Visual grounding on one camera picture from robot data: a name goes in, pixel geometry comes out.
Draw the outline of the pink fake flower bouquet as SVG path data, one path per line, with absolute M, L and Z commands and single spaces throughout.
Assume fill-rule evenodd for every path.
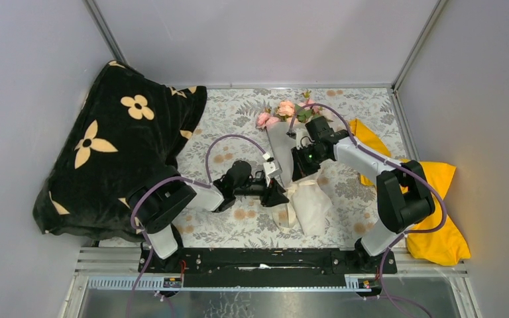
M 297 103 L 283 100 L 277 106 L 265 106 L 256 118 L 255 127 L 259 130 L 265 130 L 276 123 L 290 124 L 294 122 L 296 125 L 298 123 L 308 123 L 318 117 L 324 117 L 329 123 L 333 121 L 328 110 L 316 105 L 316 102 L 311 98 L 311 90 L 306 90 Z

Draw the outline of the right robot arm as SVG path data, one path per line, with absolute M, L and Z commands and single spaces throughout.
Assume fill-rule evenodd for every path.
M 287 135 L 296 141 L 291 149 L 292 180 L 308 177 L 322 162 L 332 160 L 356 170 L 375 186 L 379 220 L 355 243 L 353 262 L 360 272 L 372 272 L 380 264 L 379 254 L 435 211 L 432 187 L 419 162 L 392 160 L 365 145 L 350 129 L 333 130 L 324 117 L 302 129 L 290 127 Z

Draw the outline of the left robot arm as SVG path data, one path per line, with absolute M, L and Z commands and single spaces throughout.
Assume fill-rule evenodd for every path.
M 184 178 L 177 169 L 167 166 L 127 194 L 132 226 L 144 232 L 155 253 L 154 264 L 163 272 L 171 272 L 178 266 L 180 245 L 172 222 L 183 210 L 220 213 L 232 207 L 238 197 L 248 196 L 257 197 L 266 208 L 286 205 L 286 191 L 275 179 L 280 171 L 271 160 L 253 173 L 248 162 L 238 160 L 207 185 Z

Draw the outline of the cream ribbon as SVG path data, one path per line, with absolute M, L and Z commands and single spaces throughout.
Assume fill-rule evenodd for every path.
M 325 233 L 325 212 L 330 200 L 316 180 L 292 182 L 286 188 L 289 203 L 273 208 L 272 218 L 282 233 L 290 232 L 300 224 L 306 236 Z

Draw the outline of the white wrapping paper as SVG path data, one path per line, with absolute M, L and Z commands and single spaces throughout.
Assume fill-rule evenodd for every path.
M 283 233 L 289 233 L 299 225 L 304 235 L 321 236 L 325 234 L 325 216 L 333 204 L 317 182 L 320 168 L 310 176 L 293 180 L 291 149 L 296 147 L 296 140 L 286 134 L 289 128 L 287 122 L 276 122 L 266 127 L 272 153 L 282 169 L 280 181 L 289 199 L 288 203 L 271 209 L 272 219 Z

